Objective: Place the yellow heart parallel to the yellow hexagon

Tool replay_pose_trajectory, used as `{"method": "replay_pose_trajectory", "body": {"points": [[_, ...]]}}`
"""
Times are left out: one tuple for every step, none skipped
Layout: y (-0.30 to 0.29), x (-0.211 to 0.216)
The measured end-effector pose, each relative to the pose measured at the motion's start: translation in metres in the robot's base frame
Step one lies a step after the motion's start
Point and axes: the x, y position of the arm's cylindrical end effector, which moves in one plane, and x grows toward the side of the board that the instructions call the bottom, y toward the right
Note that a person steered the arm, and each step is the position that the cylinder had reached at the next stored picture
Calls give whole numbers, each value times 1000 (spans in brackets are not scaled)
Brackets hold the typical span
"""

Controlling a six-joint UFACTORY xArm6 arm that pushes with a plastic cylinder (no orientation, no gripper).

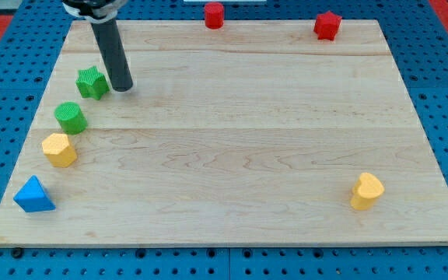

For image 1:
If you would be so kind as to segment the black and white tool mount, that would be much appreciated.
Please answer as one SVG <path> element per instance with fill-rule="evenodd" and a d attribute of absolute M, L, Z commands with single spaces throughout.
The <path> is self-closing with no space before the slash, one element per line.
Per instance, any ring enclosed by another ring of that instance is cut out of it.
<path fill-rule="evenodd" d="M 128 0 L 62 0 L 61 3 L 71 16 L 91 23 L 105 23 L 114 19 Z"/>

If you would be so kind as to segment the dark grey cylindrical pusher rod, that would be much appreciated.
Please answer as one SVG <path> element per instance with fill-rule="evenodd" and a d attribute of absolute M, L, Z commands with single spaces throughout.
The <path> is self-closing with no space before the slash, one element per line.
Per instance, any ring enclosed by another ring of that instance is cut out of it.
<path fill-rule="evenodd" d="M 113 89 L 117 92 L 130 90 L 133 80 L 116 19 L 91 26 Z"/>

